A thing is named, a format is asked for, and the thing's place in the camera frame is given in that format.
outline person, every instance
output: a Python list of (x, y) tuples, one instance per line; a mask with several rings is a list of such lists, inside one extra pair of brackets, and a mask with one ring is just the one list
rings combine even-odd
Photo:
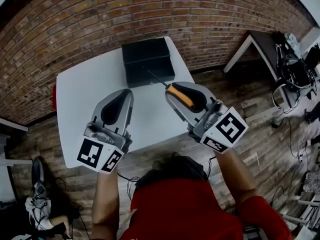
[(246, 223), (263, 229), (269, 240), (291, 240), (284, 220), (257, 193), (257, 184), (238, 155), (217, 153), (237, 216), (224, 212), (203, 166), (174, 153), (152, 166), (137, 183), (131, 214), (119, 227), (117, 168), (99, 173), (92, 206), (92, 240), (242, 240)]
[[(311, 112), (308, 112), (307, 109), (304, 110), (304, 119), (308, 124), (313, 123), (315, 120), (320, 120), (320, 101), (314, 106)], [(320, 134), (312, 139), (306, 141), (306, 146), (311, 146), (314, 144), (320, 143)]]

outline strap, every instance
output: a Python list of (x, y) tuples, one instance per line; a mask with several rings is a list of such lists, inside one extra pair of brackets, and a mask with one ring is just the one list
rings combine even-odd
[(273, 86), (272, 101), (273, 101), (274, 106), (276, 106), (278, 109), (282, 109), (282, 107), (275, 100), (275, 92), (278, 91), (280, 88), (286, 86), (286, 84), (287, 84), (287, 81), (284, 80), (282, 77), (279, 77)]
[(276, 51), (276, 72), (280, 76), (281, 69), (284, 65), (284, 59), (283, 59), (283, 55), (282, 55), (281, 46), (276, 44), (275, 51)]

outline wire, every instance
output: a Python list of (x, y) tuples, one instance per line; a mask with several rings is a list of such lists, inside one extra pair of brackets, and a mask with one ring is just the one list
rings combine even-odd
[(133, 185), (133, 183), (138, 182), (140, 180), (140, 178), (138, 176), (132, 177), (132, 178), (127, 178), (122, 176), (119, 172), (118, 172), (118, 176), (127, 180), (127, 184), (126, 184), (126, 193), (130, 199), (130, 201), (132, 201), (132, 197), (131, 197), (131, 187)]
[(37, 209), (40, 209), (40, 212), (39, 212), (39, 220), (37, 220), (37, 218), (36, 218), (35, 209), (32, 210), (34, 220), (35, 220), (35, 222), (38, 223), (38, 225), (35, 227), (35, 229), (37, 229), (37, 230), (38, 230), (38, 227), (39, 227), (41, 221), (42, 221), (44, 218), (48, 218), (48, 216), (46, 216), (46, 215), (43, 215), (43, 217), (41, 217), (41, 213), (42, 213), (44, 207), (46, 207), (46, 206), (48, 205), (48, 203), (47, 203), (47, 202), (44, 202), (44, 204), (43, 204), (41, 207), (38, 207), (38, 206), (36, 206), (36, 204), (35, 204), (35, 202), (34, 202), (34, 200), (50, 200), (50, 198), (39, 197), (39, 196), (42, 195), (42, 194), (43, 194), (43, 193), (38, 193), (38, 194), (37, 194), (35, 197), (33, 197), (32, 200), (31, 200), (31, 203), (33, 204), (33, 206), (34, 206), (35, 208), (37, 208)]
[[(88, 236), (88, 239), (90, 240), (90, 236), (89, 236), (89, 233), (88, 233), (88, 229), (87, 229), (86, 224), (85, 224), (85, 222), (84, 222), (84, 220), (82, 219), (82, 216), (81, 216), (81, 214), (80, 214), (80, 211), (83, 211), (84, 208), (83, 208), (81, 205), (79, 205), (77, 208), (78, 208), (79, 215), (80, 215), (80, 219), (81, 219), (82, 224), (83, 224), (83, 226), (84, 226), (86, 235)], [(72, 233), (71, 233), (71, 234), (72, 234), (72, 237), (73, 237), (73, 234), (74, 234), (73, 230), (74, 230), (74, 227), (72, 226)]]
[(207, 177), (208, 177), (208, 179), (209, 179), (209, 176), (210, 176), (210, 173), (211, 173), (211, 167), (212, 167), (211, 160), (212, 160), (212, 159), (215, 159), (215, 158), (216, 158), (216, 157), (211, 157), (211, 158), (209, 158), (209, 161), (208, 161), (209, 167), (208, 167), (208, 172), (207, 172)]
[(305, 144), (304, 145), (304, 150), (302, 151), (302, 153), (300, 154), (300, 145), (299, 145), (299, 143), (300, 142), (302, 142), (302, 143), (305, 143), (306, 142), (306, 140), (307, 140), (307, 138), (308, 138), (308, 136), (310, 135), (310, 133), (311, 133), (311, 135), (313, 135), (314, 134), (314, 132), (312, 131), (312, 130), (309, 130), (305, 135), (304, 135), (304, 133), (302, 133), (301, 134), (301, 138), (298, 140), (298, 144), (297, 144), (297, 146), (298, 146), (298, 155), (300, 156), (300, 157), (302, 157), (303, 156), (303, 154), (305, 153), (306, 154), (306, 162), (307, 162), (307, 164), (306, 164), (306, 170), (307, 170), (307, 172), (309, 172), (309, 163), (310, 163), (310, 161), (311, 161), (311, 158), (309, 159), (309, 153), (307, 152), (307, 145)]
[(66, 183), (62, 178), (60, 178), (60, 177), (56, 177), (56, 178), (55, 178), (55, 181), (57, 181), (57, 180), (60, 180), (60, 181), (62, 181), (62, 182), (58, 182), (58, 183), (56, 183), (56, 185), (58, 186), (59, 184), (63, 184), (63, 185), (64, 185), (64, 190), (65, 190), (66, 192), (69, 192), (69, 188), (68, 188), (67, 183)]
[(293, 171), (293, 174), (292, 174), (292, 177), (291, 177), (291, 181), (290, 181), (290, 188), (288, 189), (287, 193), (285, 193), (285, 188), (284, 188), (283, 185), (280, 185), (280, 186), (277, 187), (277, 189), (275, 190), (275, 192), (274, 192), (274, 194), (273, 194), (272, 200), (271, 200), (271, 202), (270, 202), (270, 206), (271, 206), (271, 207), (272, 207), (272, 205), (273, 205), (273, 203), (274, 203), (274, 198), (275, 198), (275, 196), (276, 196), (276, 193), (278, 192), (278, 189), (282, 189), (282, 194), (283, 194), (284, 196), (288, 196), (288, 195), (289, 195), (289, 193), (290, 193), (290, 191), (291, 191), (291, 188), (292, 188), (292, 182), (293, 182), (293, 180), (294, 180), (296, 171), (297, 171), (297, 169), (299, 168), (299, 166), (301, 165), (301, 163), (302, 163), (302, 162), (299, 161), (298, 166), (297, 166), (297, 167), (294, 169), (294, 171)]
[(281, 120), (281, 122), (280, 122), (280, 124), (274, 124), (274, 123), (272, 123), (271, 125), (274, 127), (274, 128), (279, 128), (279, 127), (281, 127), (281, 125), (282, 125), (282, 123), (284, 122), (284, 120), (285, 119), (287, 119), (288, 120), (288, 122), (289, 122), (289, 127), (290, 127), (290, 138), (289, 138), (289, 141), (290, 141), (290, 151), (291, 151), (291, 155), (295, 158), (295, 159), (299, 159), (299, 154), (297, 155), (297, 156), (295, 156), (294, 155), (294, 153), (292, 152), (292, 127), (291, 127), (291, 122), (290, 122), (290, 119), (289, 119), (289, 117), (284, 117), (282, 120)]
[(290, 107), (287, 111), (285, 111), (285, 109), (283, 108), (283, 109), (282, 109), (282, 113), (281, 113), (279, 116), (274, 117), (273, 120), (272, 120), (272, 122), (271, 122), (271, 124), (273, 124), (274, 121), (275, 121), (275, 119), (278, 119), (278, 118), (281, 117), (283, 114), (287, 115), (287, 114), (291, 113), (292, 111), (294, 111), (294, 109), (295, 109), (298, 105), (299, 105), (299, 96), (298, 96), (298, 94), (297, 94), (297, 95), (296, 95), (296, 105), (293, 106), (293, 107)]

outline table leg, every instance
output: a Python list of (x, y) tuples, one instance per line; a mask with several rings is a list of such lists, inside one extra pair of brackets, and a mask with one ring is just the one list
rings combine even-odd
[(314, 206), (314, 207), (320, 206), (320, 202), (314, 202), (314, 201), (298, 200), (297, 203), (300, 205), (305, 205), (305, 206)]
[(32, 165), (32, 160), (0, 159), (0, 166)]
[(294, 224), (302, 224), (302, 225), (307, 225), (308, 224), (308, 220), (306, 219), (300, 219), (300, 218), (295, 218), (295, 217), (292, 217), (292, 216), (288, 216), (288, 215), (282, 215), (282, 218), (284, 220), (287, 220), (287, 221), (290, 221)]
[[(268, 61), (267, 57), (265, 56), (265, 54), (263, 53), (263, 51), (261, 50), (259, 45), (256, 43), (256, 41), (253, 38), (251, 38), (251, 39), (252, 39), (252, 43), (254, 44), (254, 46), (256, 47), (258, 52), (260, 53), (261, 57), (263, 58), (264, 62), (266, 63), (267, 67), (269, 68), (274, 80), (277, 81), (278, 80), (278, 76), (277, 76), (277, 73), (274, 71), (274, 68), (271, 66), (270, 62)], [(284, 102), (289, 106), (289, 108), (292, 108), (290, 99), (285, 94), (285, 92), (284, 92), (284, 90), (282, 88), (280, 88), (280, 93), (281, 93), (281, 96), (282, 96)]]
[(251, 45), (252, 41), (253, 41), (253, 38), (251, 35), (249, 35), (246, 38), (246, 40), (243, 42), (243, 44), (240, 46), (240, 48), (236, 51), (235, 55), (233, 55), (232, 59), (230, 59), (229, 63), (223, 69), (225, 73), (228, 72), (233, 67), (233, 65), (240, 59), (242, 54), (244, 54), (244, 52)]
[(25, 127), (23, 125), (17, 124), (15, 122), (7, 121), (7, 120), (5, 120), (3, 118), (0, 118), (0, 124), (5, 125), (5, 126), (9, 126), (9, 127), (15, 128), (15, 129), (19, 129), (19, 130), (25, 131), (25, 132), (29, 131), (28, 127)]

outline wall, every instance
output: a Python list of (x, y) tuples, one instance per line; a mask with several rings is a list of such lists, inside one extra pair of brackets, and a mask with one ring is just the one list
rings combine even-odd
[[(0, 146), (0, 159), (5, 159), (3, 147)], [(8, 169), (6, 166), (0, 165), (0, 201), (10, 202), (15, 200), (15, 194), (12, 190)]]
[(226, 64), (247, 30), (301, 39), (314, 24), (296, 0), (33, 0), (0, 32), (0, 117), (52, 112), (58, 73), (123, 43), (171, 36), (194, 71)]

